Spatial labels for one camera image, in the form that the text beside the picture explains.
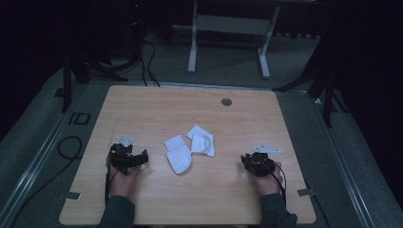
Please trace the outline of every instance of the table leg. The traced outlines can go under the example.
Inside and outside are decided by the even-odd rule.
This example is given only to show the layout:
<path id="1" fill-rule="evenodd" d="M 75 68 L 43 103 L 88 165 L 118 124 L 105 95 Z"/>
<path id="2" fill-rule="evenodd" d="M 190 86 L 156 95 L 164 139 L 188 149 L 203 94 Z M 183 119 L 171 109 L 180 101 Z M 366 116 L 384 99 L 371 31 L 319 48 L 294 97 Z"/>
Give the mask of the table leg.
<path id="1" fill-rule="evenodd" d="M 265 79 L 270 78 L 269 66 L 267 66 L 267 60 L 266 60 L 266 50 L 267 50 L 267 47 L 269 46 L 270 38 L 272 37 L 272 34 L 273 34 L 273 29 L 275 28 L 276 20 L 278 17 L 278 12 L 279 12 L 279 7 L 275 7 L 275 9 L 273 11 L 272 19 L 270 20 L 269 26 L 267 27 L 267 33 L 265 35 L 266 37 L 264 40 L 264 44 L 262 47 L 258 48 L 261 76 Z"/>
<path id="2" fill-rule="evenodd" d="M 194 73 L 196 70 L 196 57 L 198 54 L 197 38 L 197 21 L 198 21 L 198 1 L 193 2 L 193 26 L 192 26 L 192 47 L 190 48 L 189 65 L 187 71 Z"/>

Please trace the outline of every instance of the small white object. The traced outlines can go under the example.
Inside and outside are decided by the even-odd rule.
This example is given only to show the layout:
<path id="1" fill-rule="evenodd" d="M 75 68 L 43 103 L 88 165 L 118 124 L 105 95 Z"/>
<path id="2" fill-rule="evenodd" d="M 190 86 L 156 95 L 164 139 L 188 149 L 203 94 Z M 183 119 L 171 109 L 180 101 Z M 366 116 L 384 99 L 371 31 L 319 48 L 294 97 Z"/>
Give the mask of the small white object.
<path id="1" fill-rule="evenodd" d="M 184 173 L 192 164 L 192 155 L 186 145 L 168 151 L 166 157 L 176 174 Z"/>
<path id="2" fill-rule="evenodd" d="M 164 142 L 168 152 L 166 157 L 171 164 L 172 169 L 176 174 L 184 173 L 192 163 L 192 155 L 184 143 L 181 135 L 177 135 Z"/>
<path id="3" fill-rule="evenodd" d="M 279 152 L 281 152 L 281 150 L 279 148 L 268 145 L 266 143 L 263 143 L 258 147 L 252 147 L 251 150 L 253 152 L 259 152 L 259 153 L 279 153 Z"/>
<path id="4" fill-rule="evenodd" d="M 116 137 L 116 140 L 121 143 L 124 147 L 129 147 L 132 143 L 134 143 L 134 139 L 124 139 L 121 137 Z"/>
<path id="5" fill-rule="evenodd" d="M 216 149 L 214 148 L 214 136 L 204 130 L 197 124 L 190 129 L 186 137 L 192 140 L 190 151 L 192 153 L 202 153 L 214 157 Z"/>

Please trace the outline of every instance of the metal stand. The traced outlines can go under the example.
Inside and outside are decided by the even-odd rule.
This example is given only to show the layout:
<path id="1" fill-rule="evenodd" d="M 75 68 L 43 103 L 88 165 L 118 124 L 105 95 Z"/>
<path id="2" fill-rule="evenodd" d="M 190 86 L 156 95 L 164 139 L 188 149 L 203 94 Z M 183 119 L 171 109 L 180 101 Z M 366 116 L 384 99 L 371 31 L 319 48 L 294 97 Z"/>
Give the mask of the metal stand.
<path id="1" fill-rule="evenodd" d="M 273 34 L 273 29 L 276 24 L 278 12 L 279 7 L 275 7 L 271 20 L 202 15 L 198 14 L 198 1 L 195 0 L 193 2 L 192 46 L 190 49 L 189 65 L 187 71 L 189 73 L 194 73 L 196 71 L 196 57 L 198 53 L 198 30 L 257 34 L 265 36 L 263 45 L 258 48 L 258 56 L 262 77 L 268 79 L 270 77 L 270 73 L 269 67 L 267 66 L 266 51 L 270 42 L 270 38 Z"/>

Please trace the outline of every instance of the white cloth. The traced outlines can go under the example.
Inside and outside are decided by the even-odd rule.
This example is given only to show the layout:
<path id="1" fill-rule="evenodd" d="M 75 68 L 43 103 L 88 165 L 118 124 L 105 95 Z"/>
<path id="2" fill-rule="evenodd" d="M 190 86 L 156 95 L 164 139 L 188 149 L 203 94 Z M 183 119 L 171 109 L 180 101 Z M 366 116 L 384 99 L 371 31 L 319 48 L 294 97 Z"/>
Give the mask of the white cloth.
<path id="1" fill-rule="evenodd" d="M 174 172 L 176 174 L 184 173 L 192 163 L 192 155 L 189 148 L 187 148 L 187 145 L 184 143 L 182 136 L 177 135 L 165 141 L 164 144 L 168 150 L 166 157 Z"/>
<path id="2" fill-rule="evenodd" d="M 195 124 L 192 129 L 186 133 L 186 137 L 192 140 L 190 151 L 192 153 L 206 154 L 214 157 L 216 149 L 214 147 L 214 136 L 208 131 Z"/>

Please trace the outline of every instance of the person's arm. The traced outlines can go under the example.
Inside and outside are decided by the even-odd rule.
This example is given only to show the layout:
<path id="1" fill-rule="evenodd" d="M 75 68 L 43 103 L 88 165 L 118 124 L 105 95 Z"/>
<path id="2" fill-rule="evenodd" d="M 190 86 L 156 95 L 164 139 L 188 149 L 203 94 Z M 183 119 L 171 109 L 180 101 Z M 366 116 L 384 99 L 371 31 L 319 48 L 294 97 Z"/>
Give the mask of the person's arm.
<path id="1" fill-rule="evenodd" d="M 276 170 L 273 173 L 282 182 L 283 177 L 279 173 L 280 162 L 275 162 Z M 260 227 L 264 228 L 289 228 L 296 227 L 297 216 L 290 214 L 285 208 L 282 200 L 280 186 L 276 180 L 268 175 L 266 177 L 255 177 L 259 191 L 259 203 L 261 211 Z"/>
<path id="2" fill-rule="evenodd" d="M 135 206 L 130 199 L 136 188 L 136 177 L 140 168 L 141 166 L 138 166 L 125 175 L 110 165 L 110 198 L 107 201 L 101 222 L 96 228 L 133 227 Z"/>

